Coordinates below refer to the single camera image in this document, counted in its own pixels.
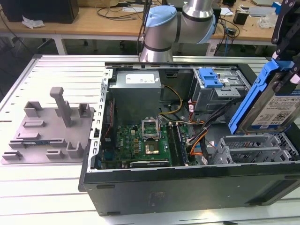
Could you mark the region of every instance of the blue plastic clip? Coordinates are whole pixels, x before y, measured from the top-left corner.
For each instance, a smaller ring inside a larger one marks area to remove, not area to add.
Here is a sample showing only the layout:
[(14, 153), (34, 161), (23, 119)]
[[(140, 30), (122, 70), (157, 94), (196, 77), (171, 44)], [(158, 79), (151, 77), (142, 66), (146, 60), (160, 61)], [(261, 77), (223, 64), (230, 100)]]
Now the blue plastic clip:
[(217, 74), (211, 68), (199, 69), (199, 76), (205, 88), (222, 88), (223, 84), (218, 80)]

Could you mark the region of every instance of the power supply label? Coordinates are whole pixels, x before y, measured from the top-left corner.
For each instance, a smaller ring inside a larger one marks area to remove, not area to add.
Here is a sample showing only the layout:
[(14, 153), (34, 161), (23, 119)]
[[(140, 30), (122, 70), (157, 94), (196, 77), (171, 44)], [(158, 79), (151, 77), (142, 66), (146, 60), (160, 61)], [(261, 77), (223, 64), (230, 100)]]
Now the power supply label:
[(154, 74), (127, 74), (126, 83), (155, 83)]

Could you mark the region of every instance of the light blue joint cap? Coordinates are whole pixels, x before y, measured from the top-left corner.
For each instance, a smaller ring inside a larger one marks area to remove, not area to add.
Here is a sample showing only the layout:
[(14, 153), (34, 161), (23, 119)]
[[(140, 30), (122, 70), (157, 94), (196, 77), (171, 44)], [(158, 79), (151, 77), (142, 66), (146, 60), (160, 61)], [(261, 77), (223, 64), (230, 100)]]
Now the light blue joint cap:
[(203, 43), (206, 43), (206, 42), (210, 39), (212, 33), (214, 32), (215, 25), (216, 25), (216, 18), (215, 18), (215, 15), (212, 15), (212, 23), (211, 23), (211, 25), (210, 25), (210, 29), (209, 29), (208, 32), (206, 33), (205, 37), (204, 37), (201, 41), (199, 41), (197, 44), (203, 44)]
[(177, 10), (173, 6), (156, 6), (150, 9), (146, 27), (157, 27), (173, 19)]

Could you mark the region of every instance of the floor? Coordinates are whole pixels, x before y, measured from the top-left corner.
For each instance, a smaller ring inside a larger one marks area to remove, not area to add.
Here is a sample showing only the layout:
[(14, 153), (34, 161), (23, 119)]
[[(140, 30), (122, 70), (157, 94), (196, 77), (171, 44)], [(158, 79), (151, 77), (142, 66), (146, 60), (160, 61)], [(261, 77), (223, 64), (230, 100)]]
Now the floor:
[[(42, 39), (25, 38), (23, 42), (33, 53), (39, 54), (57, 54), (55, 43), (52, 42), (48, 46), (37, 50), (43, 42)], [(13, 39), (15, 46), (9, 48), (3, 40), (0, 38), (0, 101), (4, 95), (9, 91), (14, 84), (18, 76), (24, 70), (28, 62), (32, 57), (30, 53), (17, 38)], [(84, 45), (83, 40), (65, 40), (68, 54), (83, 54), (83, 55), (136, 55), (136, 42), (125, 41), (124, 49), (120, 48), (120, 41), (98, 41), (98, 50), (94, 51), (92, 41), (88, 40), (88, 46)], [(173, 46), (173, 54), (177, 53), (178, 45)], [(265, 47), (260, 55), (255, 54), (256, 48), (252, 45), (233, 45), (230, 48), (227, 56), (239, 56), (239, 57), (255, 57), (255, 56), (271, 56), (274, 52), (273, 46)], [(184, 44), (181, 55), (192, 56), (204, 56), (206, 54), (207, 44), (192, 45)], [(216, 56), (223, 56), (225, 45), (221, 45)]]

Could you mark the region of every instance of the metal table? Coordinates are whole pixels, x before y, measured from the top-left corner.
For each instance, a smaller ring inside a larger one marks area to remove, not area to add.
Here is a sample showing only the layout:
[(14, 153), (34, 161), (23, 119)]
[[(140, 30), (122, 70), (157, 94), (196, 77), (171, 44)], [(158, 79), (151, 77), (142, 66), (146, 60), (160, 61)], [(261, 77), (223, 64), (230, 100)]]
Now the metal table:
[[(256, 74), (265, 58), (174, 57), (178, 62), (247, 63)], [(105, 61), (137, 61), (135, 56), (44, 55), (33, 58), (0, 103), (0, 149), (8, 141), (25, 115), (29, 100), (42, 107), (54, 107), (49, 96), (52, 86), (64, 88), (71, 107), (80, 102), (95, 106), (100, 93), (101, 71)], [(0, 224), (43, 224), (66, 221), (72, 225), (93, 224), (299, 224), (300, 188), (271, 206), (195, 210), (100, 217), (87, 193), (77, 190), (80, 164), (0, 165)]]

